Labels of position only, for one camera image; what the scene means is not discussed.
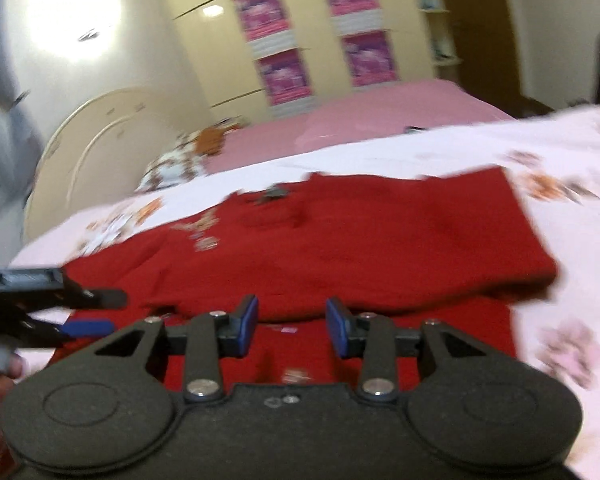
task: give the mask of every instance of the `circular cover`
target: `circular cover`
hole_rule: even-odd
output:
[[[115,468],[167,430],[174,407],[158,381],[115,362],[92,368],[50,368],[4,400],[0,426],[23,460],[54,472]]]
[[[453,463],[485,472],[563,460],[582,425],[566,386],[516,361],[458,359],[409,396],[408,419]]]

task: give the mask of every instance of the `shelf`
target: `shelf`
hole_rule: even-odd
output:
[[[456,66],[462,63],[462,59],[459,57],[451,57],[449,59],[434,59],[433,64],[435,66]]]

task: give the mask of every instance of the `bed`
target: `bed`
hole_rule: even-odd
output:
[[[135,109],[134,92],[127,97],[136,103],[131,106]],[[127,122],[137,122],[138,127],[127,131],[145,136],[163,126],[173,133],[137,156],[136,166],[155,156],[168,137],[182,129],[161,117],[164,109],[159,105],[145,105],[151,112],[144,108],[134,112]],[[110,109],[102,102],[98,106]],[[410,126],[430,130],[405,134]],[[72,121],[64,127],[72,128]],[[586,480],[600,480],[600,107],[514,121],[446,82],[382,88],[327,104],[312,114],[248,128],[234,138],[230,134],[226,151],[210,161],[209,176],[132,197],[131,180],[106,194],[94,190],[94,182],[102,183],[98,180],[102,177],[89,171],[94,173],[97,164],[115,157],[99,154],[89,161],[90,153],[97,150],[94,144],[107,137],[100,135],[106,128],[102,124],[81,128],[82,152],[66,133],[58,134],[71,149],[55,146],[55,156],[62,150],[66,158],[62,163],[66,168],[73,164],[74,172],[69,183],[60,183],[60,192],[53,191],[55,202],[45,182],[54,180],[48,172],[58,170],[46,167],[47,153],[26,221],[27,237],[36,239],[12,266],[62,265],[77,254],[94,222],[134,214],[157,200],[159,206],[128,235],[204,211],[237,189],[263,190],[280,182],[299,182],[311,172],[407,179],[491,164],[506,168],[523,209],[561,267],[550,298],[514,308],[517,353],[577,394],[585,421],[568,465]],[[130,141],[114,126],[110,130],[117,140],[106,140],[103,146],[120,157]],[[83,168],[89,170],[87,174],[80,174]],[[57,309],[44,316],[64,322],[69,313]],[[33,372],[46,365],[51,352],[23,355]]]

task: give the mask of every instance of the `white wall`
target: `white wall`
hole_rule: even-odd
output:
[[[96,59],[67,60],[32,38],[30,0],[5,0],[13,67],[27,108],[45,140],[77,107],[125,86],[176,92],[212,121],[202,90],[178,42],[161,0],[122,0],[122,18],[111,47]]]
[[[552,108],[592,100],[597,84],[600,0],[509,0],[523,92]]]

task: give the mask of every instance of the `bright light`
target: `bright light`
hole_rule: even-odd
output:
[[[122,0],[29,0],[35,43],[70,60],[94,59],[106,51],[121,16]]]
[[[224,8],[219,5],[212,5],[209,7],[205,7],[202,9],[202,14],[204,14],[208,18],[215,18],[216,16],[220,16],[220,14],[224,13]]]

